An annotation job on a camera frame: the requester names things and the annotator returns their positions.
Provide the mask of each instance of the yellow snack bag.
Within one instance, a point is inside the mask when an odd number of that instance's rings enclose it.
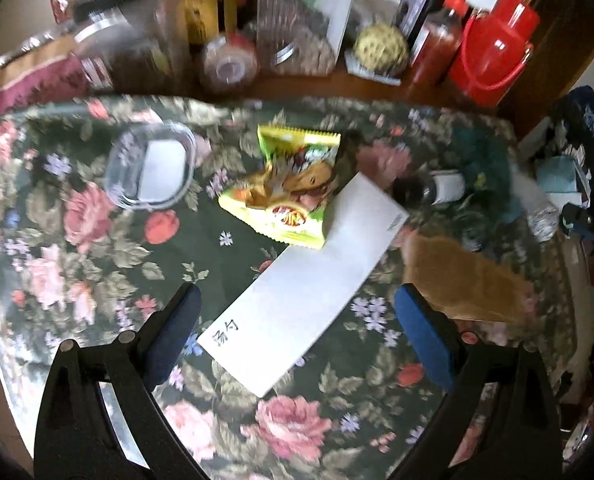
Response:
[[[257,135],[264,170],[226,190],[219,205],[273,240],[321,248],[341,136],[271,125],[258,126]]]

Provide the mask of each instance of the small bottle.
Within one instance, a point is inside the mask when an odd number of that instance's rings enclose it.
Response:
[[[456,170],[415,173],[396,178],[392,183],[392,198],[405,208],[454,202],[466,192],[466,180]]]
[[[557,209],[539,184],[523,174],[516,164],[510,166],[512,194],[522,203],[528,219],[528,227],[539,242],[547,242],[554,237],[559,226]]]
[[[461,45],[466,12],[466,0],[445,0],[442,10],[428,14],[410,53],[414,84],[434,86],[448,71]]]

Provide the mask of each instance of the screw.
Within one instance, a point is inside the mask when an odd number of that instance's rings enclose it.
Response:
[[[133,339],[135,339],[135,332],[132,330],[125,330],[119,335],[119,342],[120,343],[130,343]]]
[[[66,341],[62,341],[59,345],[59,350],[61,350],[62,352],[68,352],[69,350],[72,350],[72,347],[75,346],[75,343],[72,339],[67,339]]]

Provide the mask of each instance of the red plastic bottle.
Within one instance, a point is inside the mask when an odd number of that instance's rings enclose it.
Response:
[[[436,85],[448,72],[461,45],[461,20],[466,12],[466,0],[445,0],[442,10],[428,14],[410,53],[414,84]]]

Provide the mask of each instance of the floral tablecloth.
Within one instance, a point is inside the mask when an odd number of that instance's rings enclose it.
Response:
[[[189,191],[168,210],[115,208],[103,190],[112,142],[131,122],[160,120],[181,121],[195,133],[197,167]],[[456,126],[485,128],[513,143],[504,121],[345,99],[218,108],[182,98],[109,97],[1,118],[0,371],[31,450],[59,341],[90,346],[139,329],[184,281],[200,287],[202,316],[154,397],[210,476],[383,478],[416,442],[443,392],[424,377],[394,317],[391,299],[404,265],[395,246],[264,399],[196,343],[285,248],[216,203],[230,181],[260,168],[257,124],[269,122],[342,132],[342,184],[357,169],[383,185],[407,168],[451,167]],[[450,234],[482,250],[533,284],[538,321],[531,328],[468,327],[498,344],[531,341],[555,381],[576,347],[559,240],[539,245],[524,218],[491,226],[467,207],[436,207],[412,221],[426,234]],[[112,388],[103,392],[128,456],[139,460]],[[472,450],[481,426],[475,417],[457,459]]]

